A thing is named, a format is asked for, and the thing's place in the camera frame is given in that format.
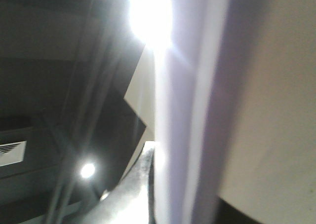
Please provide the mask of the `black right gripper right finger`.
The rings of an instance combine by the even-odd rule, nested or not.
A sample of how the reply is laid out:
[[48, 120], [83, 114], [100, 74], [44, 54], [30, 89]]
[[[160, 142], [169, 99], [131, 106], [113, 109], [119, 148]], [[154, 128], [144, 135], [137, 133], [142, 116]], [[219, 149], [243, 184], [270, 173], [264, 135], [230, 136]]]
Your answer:
[[260, 222], [245, 215], [225, 200], [219, 198], [215, 224], [259, 224]]

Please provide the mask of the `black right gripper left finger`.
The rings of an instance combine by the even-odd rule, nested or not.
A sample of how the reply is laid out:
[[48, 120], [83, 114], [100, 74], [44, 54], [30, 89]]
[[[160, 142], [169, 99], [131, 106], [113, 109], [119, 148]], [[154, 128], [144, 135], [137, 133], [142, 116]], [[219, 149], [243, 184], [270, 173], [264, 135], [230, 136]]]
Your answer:
[[119, 184], [90, 210], [82, 224], [148, 224], [150, 222], [150, 170], [155, 143], [147, 141]]

